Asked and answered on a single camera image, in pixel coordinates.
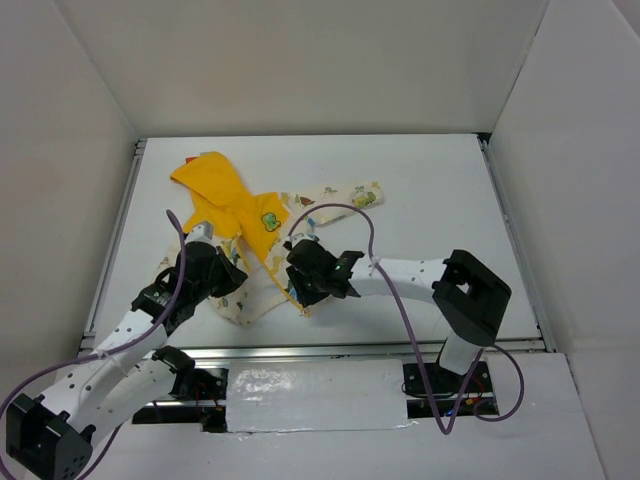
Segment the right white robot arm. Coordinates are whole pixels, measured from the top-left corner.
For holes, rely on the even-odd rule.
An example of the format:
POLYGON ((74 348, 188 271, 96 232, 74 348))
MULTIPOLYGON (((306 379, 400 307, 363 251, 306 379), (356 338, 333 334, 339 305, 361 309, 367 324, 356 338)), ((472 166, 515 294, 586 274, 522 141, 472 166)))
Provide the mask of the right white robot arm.
POLYGON ((450 327, 434 370, 446 391, 467 383, 476 356, 495 344, 512 295, 501 278, 466 250, 455 249, 438 260, 367 258, 349 250, 336 257, 305 235, 288 238, 285 248, 287 276, 303 307, 327 298, 368 296, 437 307, 450 327))

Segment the aluminium front rail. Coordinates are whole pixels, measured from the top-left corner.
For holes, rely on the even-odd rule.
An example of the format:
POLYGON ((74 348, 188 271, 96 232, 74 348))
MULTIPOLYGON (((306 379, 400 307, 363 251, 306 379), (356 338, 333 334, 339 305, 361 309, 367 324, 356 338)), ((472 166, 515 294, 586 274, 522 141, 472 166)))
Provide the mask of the aluminium front rail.
MULTIPOLYGON (((76 351, 77 357, 92 352, 95 342, 95 332, 86 333, 81 339, 76 351)), ((413 355, 414 350, 409 341, 402 342, 368 342, 368 343, 338 343, 338 344, 283 344, 275 346, 259 345, 189 345, 170 339, 169 344, 187 352, 195 359, 312 359, 312 358, 356 358, 365 356, 404 356, 413 355)), ((419 342, 418 347, 423 355, 436 355, 444 346, 444 341, 419 342)), ((547 348, 542 339, 533 340, 503 340, 498 346, 512 353, 546 352, 547 348)))

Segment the white taped cover plate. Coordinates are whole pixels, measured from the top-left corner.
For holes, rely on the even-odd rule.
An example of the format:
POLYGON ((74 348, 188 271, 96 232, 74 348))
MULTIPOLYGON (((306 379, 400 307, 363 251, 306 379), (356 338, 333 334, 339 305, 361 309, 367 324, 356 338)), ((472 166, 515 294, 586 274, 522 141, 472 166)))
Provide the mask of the white taped cover plate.
POLYGON ((226 390, 232 433, 405 428, 399 360, 234 362, 226 390))

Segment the yellow hooded dinosaur print jacket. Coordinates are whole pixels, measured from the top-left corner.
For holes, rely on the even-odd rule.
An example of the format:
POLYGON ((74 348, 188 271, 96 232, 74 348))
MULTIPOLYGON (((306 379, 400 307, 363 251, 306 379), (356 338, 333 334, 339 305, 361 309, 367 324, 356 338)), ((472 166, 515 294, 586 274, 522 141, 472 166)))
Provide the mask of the yellow hooded dinosaur print jacket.
POLYGON ((219 316, 244 327, 285 302, 304 316, 310 314, 286 274, 284 242, 290 230, 315 239, 317 228, 354 213, 346 205, 364 210, 384 202, 377 181, 253 194, 233 164, 218 152, 186 159, 170 178, 191 195, 194 213, 184 232, 202 222, 211 224, 227 258, 248 275, 238 290, 209 299, 219 316))

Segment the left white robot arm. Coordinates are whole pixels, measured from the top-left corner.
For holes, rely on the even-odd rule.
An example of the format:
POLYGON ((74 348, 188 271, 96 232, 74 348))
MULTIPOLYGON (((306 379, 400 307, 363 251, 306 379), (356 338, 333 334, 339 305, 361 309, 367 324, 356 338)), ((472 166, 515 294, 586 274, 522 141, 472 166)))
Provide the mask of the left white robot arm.
POLYGON ((39 395, 19 387, 4 401, 7 455, 39 479, 83 479, 95 466, 95 446, 145 404, 222 398, 225 376, 196 367, 167 341, 200 303, 235 292, 247 278, 229 243, 187 240, 175 265, 140 291, 91 354, 64 363, 67 374, 39 395))

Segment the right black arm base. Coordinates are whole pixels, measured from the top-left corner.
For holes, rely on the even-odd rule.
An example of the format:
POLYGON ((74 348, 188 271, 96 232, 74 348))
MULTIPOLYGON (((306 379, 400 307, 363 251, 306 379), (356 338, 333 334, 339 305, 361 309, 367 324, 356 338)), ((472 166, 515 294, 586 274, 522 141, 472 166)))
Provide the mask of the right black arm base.
MULTIPOLYGON (((424 364, 427 376, 432 388, 434 397, 437 400, 452 398, 459 393, 464 376, 455 374, 430 362, 424 364)), ((420 369, 417 363, 403 364, 404 383, 402 391, 414 398, 425 398, 426 389, 420 369)), ((467 387, 466 394, 489 394, 493 392, 493 386, 488 371, 488 366, 484 361, 480 361, 472 374, 467 387)))

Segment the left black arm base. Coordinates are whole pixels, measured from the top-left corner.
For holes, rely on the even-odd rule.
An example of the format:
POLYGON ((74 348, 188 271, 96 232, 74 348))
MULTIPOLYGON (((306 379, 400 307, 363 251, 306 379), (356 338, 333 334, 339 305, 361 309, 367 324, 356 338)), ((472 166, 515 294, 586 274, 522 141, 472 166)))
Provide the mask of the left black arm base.
POLYGON ((195 418, 205 432, 225 432, 229 370, 199 368, 194 359, 172 346, 156 350, 152 358, 167 365, 174 375, 169 396, 177 401, 192 402, 195 418))

